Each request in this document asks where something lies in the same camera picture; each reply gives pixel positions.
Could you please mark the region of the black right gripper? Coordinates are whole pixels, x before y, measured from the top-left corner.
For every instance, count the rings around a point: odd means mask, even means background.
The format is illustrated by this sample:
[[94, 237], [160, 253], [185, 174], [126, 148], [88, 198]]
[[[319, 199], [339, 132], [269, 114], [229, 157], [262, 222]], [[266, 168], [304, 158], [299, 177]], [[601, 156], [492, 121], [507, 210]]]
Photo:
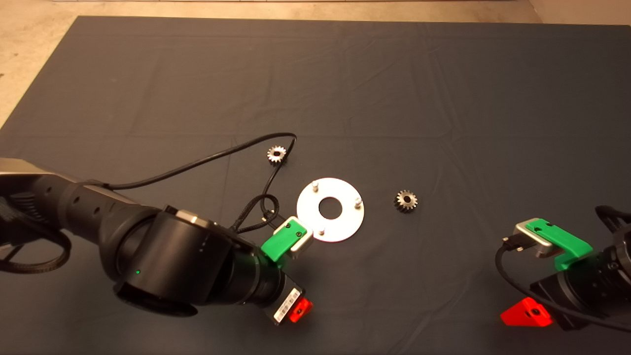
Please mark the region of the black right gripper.
[[[540, 297], [568, 308], [573, 312], [579, 312], [593, 317], [599, 316], [590, 309], [574, 293], [565, 274], [554, 274], [530, 284], [530, 291]], [[590, 325], [589, 322], [568, 316], [554, 310], [546, 310], [532, 297], [525, 297], [500, 314], [500, 319], [506, 326], [516, 327], [548, 327], [553, 324], [553, 319], [564, 331], [581, 330]]]

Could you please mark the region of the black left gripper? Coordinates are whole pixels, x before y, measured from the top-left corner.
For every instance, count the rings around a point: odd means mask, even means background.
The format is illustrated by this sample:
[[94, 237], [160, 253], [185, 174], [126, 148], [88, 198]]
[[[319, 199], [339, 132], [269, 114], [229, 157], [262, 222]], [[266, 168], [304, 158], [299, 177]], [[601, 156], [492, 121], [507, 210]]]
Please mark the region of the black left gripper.
[[278, 290], [273, 292], [271, 301], [266, 304], [266, 316], [275, 325], [300, 321], [314, 306], [313, 302], [304, 297], [305, 294], [305, 288], [287, 274], [282, 274]]

